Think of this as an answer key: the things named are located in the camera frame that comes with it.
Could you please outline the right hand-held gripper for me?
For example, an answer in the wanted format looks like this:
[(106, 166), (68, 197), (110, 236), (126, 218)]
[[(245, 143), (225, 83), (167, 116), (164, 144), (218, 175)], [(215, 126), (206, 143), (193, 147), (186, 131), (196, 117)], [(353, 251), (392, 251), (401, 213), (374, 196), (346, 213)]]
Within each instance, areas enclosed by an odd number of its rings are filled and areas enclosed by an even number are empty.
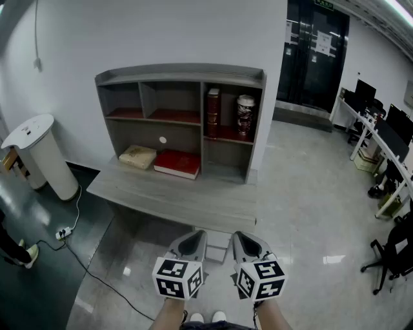
[(287, 272), (259, 237), (237, 231), (232, 237), (235, 275), (232, 276), (240, 299), (262, 302), (280, 296)]

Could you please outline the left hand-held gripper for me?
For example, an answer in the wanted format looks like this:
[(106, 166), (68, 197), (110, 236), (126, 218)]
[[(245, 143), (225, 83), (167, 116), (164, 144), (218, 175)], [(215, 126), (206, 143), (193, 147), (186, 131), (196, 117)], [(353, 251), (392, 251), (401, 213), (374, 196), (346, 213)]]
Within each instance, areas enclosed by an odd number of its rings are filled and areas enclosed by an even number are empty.
[(206, 247), (207, 233), (202, 229), (175, 239), (165, 255), (157, 258), (152, 271), (157, 294), (190, 300), (204, 283)]

